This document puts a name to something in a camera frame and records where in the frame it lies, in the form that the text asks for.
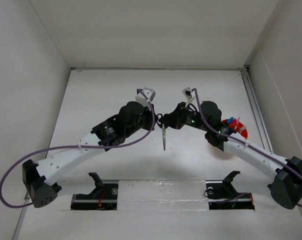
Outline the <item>black handled scissors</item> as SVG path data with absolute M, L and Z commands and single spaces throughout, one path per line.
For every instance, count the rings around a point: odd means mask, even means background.
M 156 115 L 157 117 L 157 125 L 161 128 L 161 135 L 162 135 L 162 146 L 163 146 L 163 150 L 166 150 L 166 127 L 165 125 L 162 123 L 162 118 L 163 115 L 161 113 L 158 113 Z

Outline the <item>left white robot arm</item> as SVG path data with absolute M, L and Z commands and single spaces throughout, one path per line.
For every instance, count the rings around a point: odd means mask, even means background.
M 59 180 L 69 171 L 110 149 L 127 147 L 125 140 L 137 131 L 151 132 L 156 123 L 153 105 L 143 106 L 130 101 L 119 113 L 92 128 L 76 145 L 62 150 L 52 157 L 22 164 L 22 182 L 35 208 L 42 208 L 63 191 Z

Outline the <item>pink black highlighter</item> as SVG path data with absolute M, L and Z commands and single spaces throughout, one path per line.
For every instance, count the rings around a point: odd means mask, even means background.
M 229 127 L 230 128 L 235 128 L 235 127 L 237 127 L 238 125 L 236 124 L 236 123 L 231 123 L 230 125 L 229 125 Z

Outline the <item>blue black highlighter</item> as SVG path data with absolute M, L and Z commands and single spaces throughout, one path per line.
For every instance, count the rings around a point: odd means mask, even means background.
M 233 122 L 236 122 L 236 121 L 237 121 L 237 119 L 234 118 L 234 117 L 232 116 L 232 117 L 230 117 L 226 122 L 227 122 L 228 124 L 232 124 Z

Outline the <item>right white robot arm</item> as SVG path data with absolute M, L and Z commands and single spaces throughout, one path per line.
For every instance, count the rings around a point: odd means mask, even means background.
M 222 120 L 222 112 L 212 101 L 203 101 L 198 109 L 181 102 L 159 120 L 163 128 L 179 130 L 184 126 L 205 131 L 205 139 L 219 150 L 236 156 L 262 172 L 271 182 L 267 195 L 285 209 L 292 210 L 302 199 L 302 160 L 288 159 L 250 143 L 231 120 Z

